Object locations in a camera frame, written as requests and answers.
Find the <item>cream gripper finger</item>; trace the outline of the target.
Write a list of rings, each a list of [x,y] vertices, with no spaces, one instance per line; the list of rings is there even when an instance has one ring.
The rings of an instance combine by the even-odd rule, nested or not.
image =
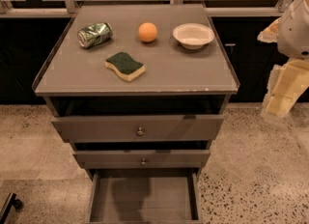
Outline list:
[[[275,19],[269,26],[264,29],[257,37],[259,42],[272,43],[277,42],[278,25],[280,19]]]
[[[264,117],[285,117],[309,88],[309,60],[290,58],[283,66],[274,65],[262,104]]]

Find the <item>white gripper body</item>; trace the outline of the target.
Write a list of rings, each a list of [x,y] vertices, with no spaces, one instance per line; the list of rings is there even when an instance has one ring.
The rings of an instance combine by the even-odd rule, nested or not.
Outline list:
[[[280,53],[290,58],[309,58],[309,0],[294,0],[282,14],[277,47]]]

